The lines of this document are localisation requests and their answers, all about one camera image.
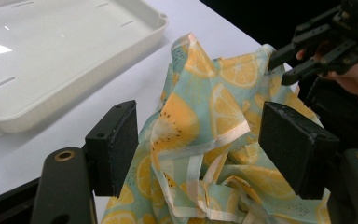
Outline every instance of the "table surface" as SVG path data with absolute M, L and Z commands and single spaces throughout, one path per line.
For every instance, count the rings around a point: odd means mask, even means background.
M 64 147 L 82 147 L 86 134 L 114 105 L 135 100 L 138 130 L 158 105 L 171 44 L 193 33 L 210 58 L 255 51 L 260 44 L 198 0 L 145 0 L 168 17 L 169 25 L 155 50 L 97 91 L 54 118 L 23 133 L 0 137 L 0 194 L 38 178 L 44 159 Z M 99 222 L 108 197 L 96 197 Z

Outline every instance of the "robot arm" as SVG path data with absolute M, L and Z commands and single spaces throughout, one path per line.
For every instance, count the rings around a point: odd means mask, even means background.
M 334 47 L 319 61 L 313 60 L 315 50 L 326 41 Z M 342 0 L 341 5 L 297 26 L 292 42 L 271 55 L 269 70 L 293 60 L 302 49 L 307 49 L 307 60 L 283 75 L 283 85 L 328 71 L 344 74 L 357 64 L 358 0 Z

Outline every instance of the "plastic tray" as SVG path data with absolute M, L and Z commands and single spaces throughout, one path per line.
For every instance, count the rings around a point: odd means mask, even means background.
M 0 135 L 32 128 L 139 60 L 167 25 L 141 0 L 0 0 Z

